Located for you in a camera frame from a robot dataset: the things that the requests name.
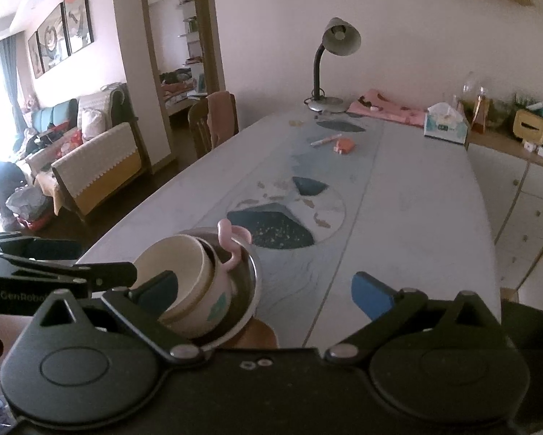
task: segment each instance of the desk lamp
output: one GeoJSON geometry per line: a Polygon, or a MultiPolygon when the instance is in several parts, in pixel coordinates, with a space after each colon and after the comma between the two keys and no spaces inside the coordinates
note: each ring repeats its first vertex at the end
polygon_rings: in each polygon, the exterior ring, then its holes
{"type": "Polygon", "coordinates": [[[322,94],[323,90],[319,87],[319,63],[326,49],[334,55],[346,56],[356,52],[361,44],[360,33],[350,23],[340,18],[330,20],[323,33],[322,44],[316,52],[316,60],[314,60],[314,92],[311,99],[305,101],[312,111],[341,113],[346,110],[343,100],[322,94]]]}

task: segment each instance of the sofa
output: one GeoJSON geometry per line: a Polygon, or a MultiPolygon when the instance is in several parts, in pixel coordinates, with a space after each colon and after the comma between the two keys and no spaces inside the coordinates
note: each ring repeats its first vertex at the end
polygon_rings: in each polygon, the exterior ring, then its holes
{"type": "Polygon", "coordinates": [[[97,205],[142,173],[144,154],[125,84],[33,115],[39,132],[66,121],[71,128],[62,138],[29,155],[26,162],[44,194],[54,198],[56,214],[64,206],[85,220],[97,205]],[[82,129],[85,108],[104,113],[105,132],[60,157],[61,148],[82,129]]]}

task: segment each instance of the lamp base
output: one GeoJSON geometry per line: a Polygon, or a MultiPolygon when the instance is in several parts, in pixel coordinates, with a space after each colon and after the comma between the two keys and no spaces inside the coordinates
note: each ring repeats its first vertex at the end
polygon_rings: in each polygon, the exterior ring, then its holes
{"type": "Polygon", "coordinates": [[[307,104],[312,111],[330,113],[343,113],[346,111],[346,106],[340,98],[322,96],[319,100],[310,100],[307,104]]]}

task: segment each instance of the curtain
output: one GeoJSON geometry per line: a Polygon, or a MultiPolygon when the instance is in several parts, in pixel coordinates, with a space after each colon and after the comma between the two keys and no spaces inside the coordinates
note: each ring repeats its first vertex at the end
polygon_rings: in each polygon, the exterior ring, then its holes
{"type": "Polygon", "coordinates": [[[16,67],[16,36],[9,36],[0,41],[0,67],[4,74],[4,86],[8,93],[8,98],[12,104],[12,112],[16,131],[18,135],[23,135],[26,129],[26,121],[21,113],[20,105],[17,100],[17,67],[16,67]]]}

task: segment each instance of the lamp neck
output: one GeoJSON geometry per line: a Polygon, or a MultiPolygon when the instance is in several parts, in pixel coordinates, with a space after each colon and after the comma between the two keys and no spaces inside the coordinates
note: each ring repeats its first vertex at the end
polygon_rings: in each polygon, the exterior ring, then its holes
{"type": "Polygon", "coordinates": [[[312,95],[312,100],[320,100],[320,90],[319,90],[319,63],[322,60],[322,54],[326,48],[321,44],[316,52],[316,59],[314,60],[314,94],[312,95]]]}

